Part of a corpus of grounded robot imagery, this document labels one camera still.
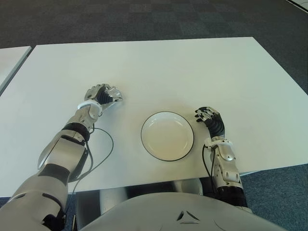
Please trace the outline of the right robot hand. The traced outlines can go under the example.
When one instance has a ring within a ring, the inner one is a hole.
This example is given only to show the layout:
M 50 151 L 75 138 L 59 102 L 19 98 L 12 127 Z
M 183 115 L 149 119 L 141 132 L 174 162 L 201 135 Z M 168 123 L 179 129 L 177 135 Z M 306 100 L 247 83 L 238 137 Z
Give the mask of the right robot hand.
M 195 110 L 196 122 L 203 122 L 207 127 L 210 137 L 225 137 L 225 126 L 220 113 L 209 106 Z

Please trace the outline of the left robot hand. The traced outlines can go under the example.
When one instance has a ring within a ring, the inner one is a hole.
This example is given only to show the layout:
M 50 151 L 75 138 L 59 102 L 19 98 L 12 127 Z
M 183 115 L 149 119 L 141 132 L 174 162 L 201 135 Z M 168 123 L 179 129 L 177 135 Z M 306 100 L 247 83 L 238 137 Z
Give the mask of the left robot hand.
M 97 84 L 87 90 L 84 101 L 89 100 L 97 102 L 104 111 L 115 103 L 122 101 L 123 96 L 120 90 L 115 86 Z

